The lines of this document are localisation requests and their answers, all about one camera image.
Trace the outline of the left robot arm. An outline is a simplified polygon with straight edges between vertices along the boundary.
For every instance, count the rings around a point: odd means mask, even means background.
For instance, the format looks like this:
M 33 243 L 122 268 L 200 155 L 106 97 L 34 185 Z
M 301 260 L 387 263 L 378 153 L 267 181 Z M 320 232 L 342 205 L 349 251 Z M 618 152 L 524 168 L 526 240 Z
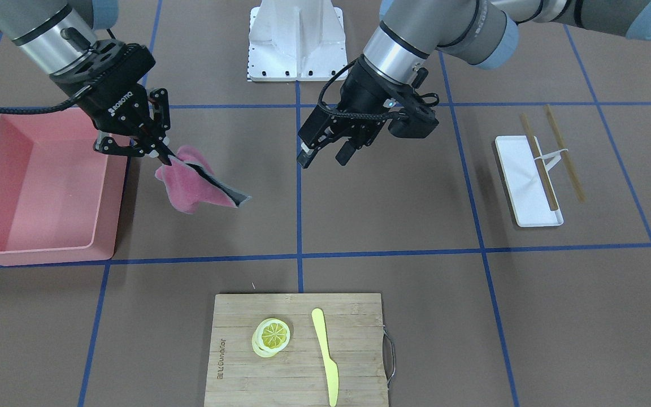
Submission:
M 346 165 L 384 126 L 394 137 L 429 136 L 439 123 L 439 97 L 418 88 L 431 54 L 494 69 L 514 54 L 518 26 L 528 21 L 651 41 L 651 1 L 384 1 L 362 54 L 340 69 L 339 103 L 319 98 L 301 126 L 298 164 L 309 167 L 321 149 L 344 140 L 336 159 Z

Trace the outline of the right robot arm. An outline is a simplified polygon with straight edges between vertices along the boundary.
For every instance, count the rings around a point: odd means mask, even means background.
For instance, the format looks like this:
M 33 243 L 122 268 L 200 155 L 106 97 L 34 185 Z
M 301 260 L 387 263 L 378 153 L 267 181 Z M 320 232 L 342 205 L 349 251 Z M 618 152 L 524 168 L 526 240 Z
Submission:
M 77 106 L 100 132 L 94 150 L 148 155 L 170 165 L 167 92 L 140 83 L 155 65 L 153 55 L 144 45 L 96 34 L 109 31 L 118 12 L 116 1 L 0 1 L 0 33 L 67 95 L 51 107 L 0 107 L 0 114 L 49 114 Z

